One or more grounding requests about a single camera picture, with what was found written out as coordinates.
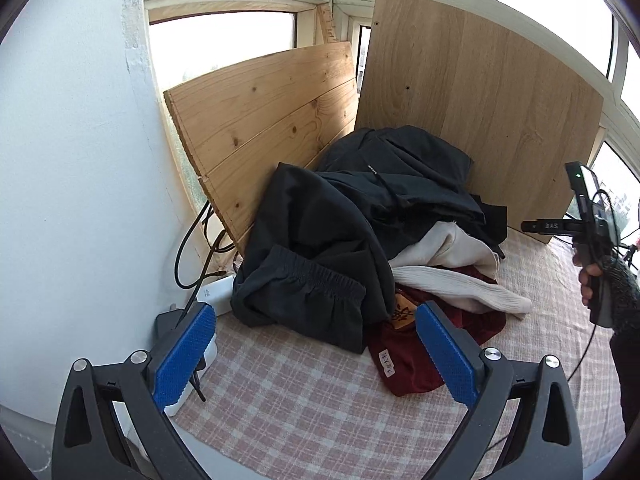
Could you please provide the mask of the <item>person's right forearm black sleeve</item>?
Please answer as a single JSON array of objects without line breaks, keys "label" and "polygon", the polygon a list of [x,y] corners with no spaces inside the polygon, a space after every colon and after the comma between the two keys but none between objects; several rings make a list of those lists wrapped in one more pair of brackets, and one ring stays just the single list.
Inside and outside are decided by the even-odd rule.
[{"label": "person's right forearm black sleeve", "polygon": [[601,268],[610,285],[613,320],[610,348],[620,380],[620,406],[628,434],[639,415],[640,402],[639,286],[619,258],[603,258]]}]

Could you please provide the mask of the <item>person's right hand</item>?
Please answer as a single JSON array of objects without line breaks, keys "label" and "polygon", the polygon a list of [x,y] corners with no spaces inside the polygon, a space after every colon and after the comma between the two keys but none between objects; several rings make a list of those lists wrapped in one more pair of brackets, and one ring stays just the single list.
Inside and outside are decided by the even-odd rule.
[{"label": "person's right hand", "polygon": [[578,273],[580,294],[582,295],[582,304],[588,307],[590,300],[593,297],[592,285],[597,278],[600,278],[603,275],[603,271],[597,263],[590,263],[588,266],[584,266],[580,261],[577,252],[574,253],[573,263],[575,266],[580,267],[580,271]]}]

